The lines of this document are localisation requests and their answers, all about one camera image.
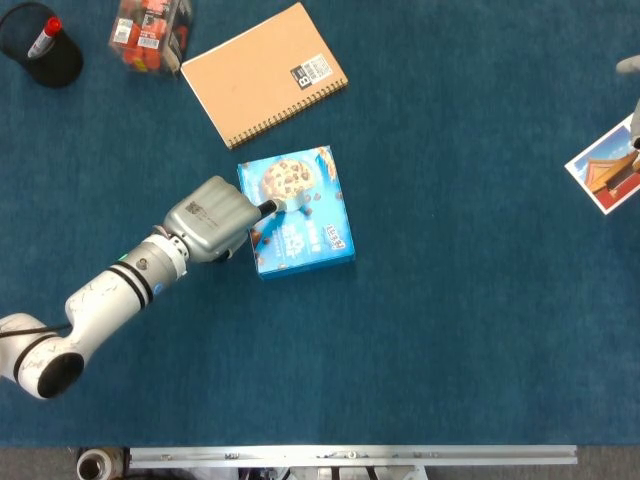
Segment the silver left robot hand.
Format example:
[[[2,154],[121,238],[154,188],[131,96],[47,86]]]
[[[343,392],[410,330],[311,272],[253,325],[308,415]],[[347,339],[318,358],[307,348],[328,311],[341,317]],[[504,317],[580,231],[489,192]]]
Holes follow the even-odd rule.
[[[176,204],[163,227],[185,244],[192,262],[209,263],[231,257],[254,225],[285,208],[279,199],[255,205],[234,185],[214,176]]]

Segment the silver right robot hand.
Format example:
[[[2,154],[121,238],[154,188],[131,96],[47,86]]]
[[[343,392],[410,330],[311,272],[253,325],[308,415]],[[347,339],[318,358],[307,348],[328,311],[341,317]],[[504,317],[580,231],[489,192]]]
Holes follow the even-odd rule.
[[[635,74],[640,71],[640,56],[635,55],[619,61],[616,64],[616,72],[618,74]],[[639,149],[640,136],[640,101],[637,101],[630,123],[631,145]]]

